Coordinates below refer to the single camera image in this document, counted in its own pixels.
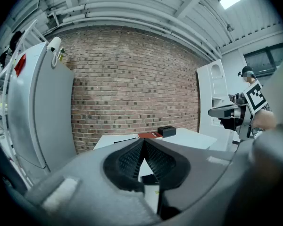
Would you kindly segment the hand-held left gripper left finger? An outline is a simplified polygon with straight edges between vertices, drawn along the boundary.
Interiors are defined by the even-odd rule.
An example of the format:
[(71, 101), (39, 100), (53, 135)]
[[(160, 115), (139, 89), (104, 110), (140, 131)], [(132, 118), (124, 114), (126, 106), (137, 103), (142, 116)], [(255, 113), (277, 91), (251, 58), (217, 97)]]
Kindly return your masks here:
[(25, 198), (59, 223), (159, 223), (143, 192), (115, 186), (105, 159), (133, 140), (85, 152), (51, 172)]

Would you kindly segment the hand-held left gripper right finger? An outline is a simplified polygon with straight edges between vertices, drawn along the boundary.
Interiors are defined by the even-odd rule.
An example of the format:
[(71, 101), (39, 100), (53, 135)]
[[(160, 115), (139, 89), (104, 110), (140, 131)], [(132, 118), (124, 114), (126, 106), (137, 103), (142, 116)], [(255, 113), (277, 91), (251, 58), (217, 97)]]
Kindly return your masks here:
[(225, 220), (245, 172), (250, 144), (222, 152), (144, 140), (144, 158), (159, 182), (149, 220)]

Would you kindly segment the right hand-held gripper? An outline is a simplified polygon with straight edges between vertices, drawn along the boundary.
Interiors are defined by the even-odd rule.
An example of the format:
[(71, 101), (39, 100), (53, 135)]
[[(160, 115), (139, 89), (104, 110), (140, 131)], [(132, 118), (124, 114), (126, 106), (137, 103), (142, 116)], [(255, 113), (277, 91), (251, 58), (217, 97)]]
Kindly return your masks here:
[[(260, 109), (266, 105), (266, 99), (261, 93), (262, 86), (259, 81), (255, 81), (252, 85), (242, 92), (242, 98), (246, 100), (245, 114), (243, 122), (237, 127), (237, 134), (239, 139), (247, 140), (251, 137), (252, 121)], [(224, 105), (208, 110), (208, 115), (219, 118), (220, 125), (225, 129), (236, 130), (236, 123), (240, 117), (240, 108), (237, 105)]]

